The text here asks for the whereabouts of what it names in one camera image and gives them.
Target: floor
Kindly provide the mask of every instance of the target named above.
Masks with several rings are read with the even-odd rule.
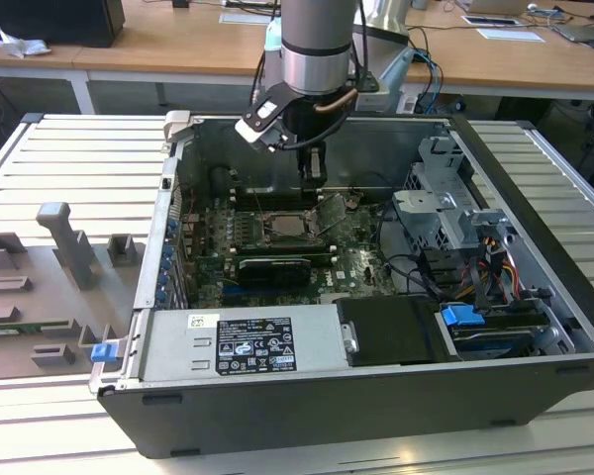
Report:
[[[18,113],[13,112],[0,97],[0,146],[25,112],[78,114],[79,109],[70,85],[61,80],[0,79],[0,89],[13,102]],[[169,105],[157,104],[156,90],[150,83],[92,82],[92,96],[102,114],[164,114],[171,109],[190,109],[198,112],[237,112],[247,104],[248,88],[221,85],[165,85]],[[444,96],[443,109],[454,98]],[[492,119],[499,98],[471,96],[464,98],[466,116],[470,119]],[[558,101],[549,108],[540,122],[539,130],[556,149],[573,165],[583,155],[582,146],[593,137],[585,130],[589,122],[583,111],[589,103],[572,106],[568,101]],[[581,171],[589,173],[594,166],[594,150]]]

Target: table leg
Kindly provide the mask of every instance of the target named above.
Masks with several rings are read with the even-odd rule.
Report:
[[[167,96],[165,95],[165,85],[162,82],[156,82],[156,99],[158,105],[164,107],[167,105]]]
[[[69,81],[72,84],[72,91],[79,105],[79,112],[81,114],[97,114],[92,97],[90,97],[90,90],[88,89],[88,75],[83,71],[75,71],[75,74]]]

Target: motherboard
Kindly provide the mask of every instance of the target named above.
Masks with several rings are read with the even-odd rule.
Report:
[[[352,192],[305,209],[266,198],[190,209],[183,229],[192,307],[327,304],[396,293],[375,243],[382,204]]]

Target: laptop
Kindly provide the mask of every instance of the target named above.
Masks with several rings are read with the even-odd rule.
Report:
[[[455,0],[467,13],[521,15],[531,0]]]
[[[585,43],[594,40],[594,27],[552,25],[552,29],[574,43]]]

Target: paper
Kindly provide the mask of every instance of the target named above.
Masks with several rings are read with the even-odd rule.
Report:
[[[484,28],[478,28],[477,31],[486,40],[545,43],[545,40],[542,37],[533,32],[509,32],[507,30],[489,30]]]
[[[246,13],[223,13],[220,23],[236,23],[240,25],[268,25],[270,17],[266,15],[250,15]]]
[[[42,40],[20,40],[7,35],[0,29],[0,48],[9,54],[22,59],[25,55],[46,54],[50,52],[47,44]]]

